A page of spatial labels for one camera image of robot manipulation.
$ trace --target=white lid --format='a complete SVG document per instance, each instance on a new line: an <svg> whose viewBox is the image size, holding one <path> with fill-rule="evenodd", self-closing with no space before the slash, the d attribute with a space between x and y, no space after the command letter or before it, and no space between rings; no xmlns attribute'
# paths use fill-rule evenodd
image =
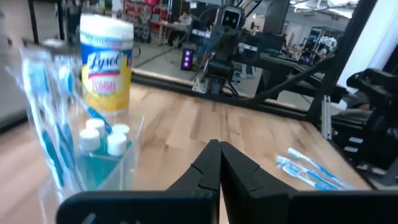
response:
<svg viewBox="0 0 398 224"><path fill-rule="evenodd" d="M126 124L114 124L112 126L112 132L127 135L130 132L130 127Z"/></svg>
<svg viewBox="0 0 398 224"><path fill-rule="evenodd" d="M125 134L110 134L107 143L109 155L121 156L127 149L127 136Z"/></svg>
<svg viewBox="0 0 398 224"><path fill-rule="evenodd" d="M101 147L100 132L96 129L83 129L79 132L80 149L92 152Z"/></svg>
<svg viewBox="0 0 398 224"><path fill-rule="evenodd" d="M80 16L80 31L101 37L116 39L133 39L134 26L129 22L106 16L82 14Z"/></svg>
<svg viewBox="0 0 398 224"><path fill-rule="evenodd" d="M86 128L97 129L99 131L99 136L105 137L105 121L99 118L90 118L86 121Z"/></svg>

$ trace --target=lysol disinfecting wipes container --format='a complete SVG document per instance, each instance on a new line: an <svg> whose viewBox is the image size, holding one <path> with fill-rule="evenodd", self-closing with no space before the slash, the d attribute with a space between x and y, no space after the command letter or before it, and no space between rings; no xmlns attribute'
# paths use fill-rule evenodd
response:
<svg viewBox="0 0 398 224"><path fill-rule="evenodd" d="M99 15L81 15L81 78L86 102L104 113L129 106L134 26Z"/></svg>

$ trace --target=ceiling light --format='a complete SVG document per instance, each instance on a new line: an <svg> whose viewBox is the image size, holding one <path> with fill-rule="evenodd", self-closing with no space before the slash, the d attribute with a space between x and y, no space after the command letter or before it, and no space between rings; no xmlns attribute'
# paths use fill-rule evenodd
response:
<svg viewBox="0 0 398 224"><path fill-rule="evenodd" d="M345 12L345 11L341 11L338 9L328 9L328 11L330 12L334 12L338 15L344 16L345 18L351 19L353 17L353 13L352 12Z"/></svg>
<svg viewBox="0 0 398 224"><path fill-rule="evenodd" d="M335 5L347 4L347 3L349 3L349 0L328 0L329 6L335 6Z"/></svg>

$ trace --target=desk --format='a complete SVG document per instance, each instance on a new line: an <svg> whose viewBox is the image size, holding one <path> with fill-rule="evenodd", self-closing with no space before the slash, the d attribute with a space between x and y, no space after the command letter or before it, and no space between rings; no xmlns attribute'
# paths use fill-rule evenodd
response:
<svg viewBox="0 0 398 224"><path fill-rule="evenodd" d="M180 30L180 31L186 31L188 29L187 26L183 26L181 24L169 23L167 21L160 21L159 25L160 25L160 29L159 29L159 44L160 45L163 44L163 27L168 27L168 28Z"/></svg>
<svg viewBox="0 0 398 224"><path fill-rule="evenodd" d="M369 189L309 123L136 84L131 87L130 105L144 114L146 122L134 190L169 187L210 139L229 141L299 190L313 189L275 166L275 154L284 155L288 147L302 151L358 189ZM0 149L1 223L43 223L36 188L48 171L29 125L1 135ZM220 209L220 223L225 224L223 201Z"/></svg>

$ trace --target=black metal bar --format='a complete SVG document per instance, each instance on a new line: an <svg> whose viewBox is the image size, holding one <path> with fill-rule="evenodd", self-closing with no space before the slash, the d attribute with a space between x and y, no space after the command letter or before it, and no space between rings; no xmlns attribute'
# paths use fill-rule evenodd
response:
<svg viewBox="0 0 398 224"><path fill-rule="evenodd" d="M352 161L347 157L347 155L341 150L332 140L327 139L329 144L338 152L338 154L344 159L344 161L355 171L355 173L360 176L360 178L365 181L366 184L373 190L377 190L377 187L362 173L356 168L356 166L352 163Z"/></svg>
<svg viewBox="0 0 398 224"><path fill-rule="evenodd" d="M30 14L30 22L32 24L32 32L33 32L33 41L35 44L39 43L39 35L37 34L37 22L35 15L35 7L33 5L33 0L27 0Z"/></svg>
<svg viewBox="0 0 398 224"><path fill-rule="evenodd" d="M254 7L252 9L250 9L250 11L246 14L246 18L250 16L250 14L257 9L257 7L259 7L260 3L262 2L262 0L258 0L258 2L256 3L256 5L254 5Z"/></svg>
<svg viewBox="0 0 398 224"><path fill-rule="evenodd" d="M340 50L336 53L335 57L338 60L335 60L335 64L326 72L321 87L308 109L307 118L310 122L314 124L320 122L323 96L333 91L376 3L377 0L361 0L356 6L353 18L347 25L344 39L340 43Z"/></svg>
<svg viewBox="0 0 398 224"><path fill-rule="evenodd" d="M309 76L311 76L314 73L320 72L324 70L325 68L329 67L331 63L335 61L335 56L331 56L331 58L325 59L324 61L321 61L320 63L311 66L308 70L305 70L303 72L300 72L300 74L295 75L293 78L290 78L283 83L276 85L269 90L265 91L264 93L261 93L260 95L257 95L254 97L253 100L251 100L252 103L260 103L269 97L272 97L276 94L279 94L280 92L287 90L289 88L292 88L299 82L305 80Z"/></svg>
<svg viewBox="0 0 398 224"><path fill-rule="evenodd" d="M65 33L63 30L63 10L62 10L62 1L61 0L57 1L57 7L58 7L58 26L60 29L60 39L65 40Z"/></svg>
<svg viewBox="0 0 398 224"><path fill-rule="evenodd" d="M0 134L5 133L27 122L26 110L18 111L0 122Z"/></svg>
<svg viewBox="0 0 398 224"><path fill-rule="evenodd" d="M163 90L174 91L188 96L203 98L206 100L211 100L220 103L226 103L229 105L260 111L263 113L272 113L286 118L297 119L299 121L305 120L305 115L306 115L305 110L291 108L276 103L262 102L258 104L253 104L250 103L248 100L242 100L242 99L239 100L233 98L232 95L218 96L218 95L197 93L192 91L191 85L163 80L161 78L147 77L145 75L140 75L139 73L134 73L131 78L131 81L145 86L152 86Z"/></svg>

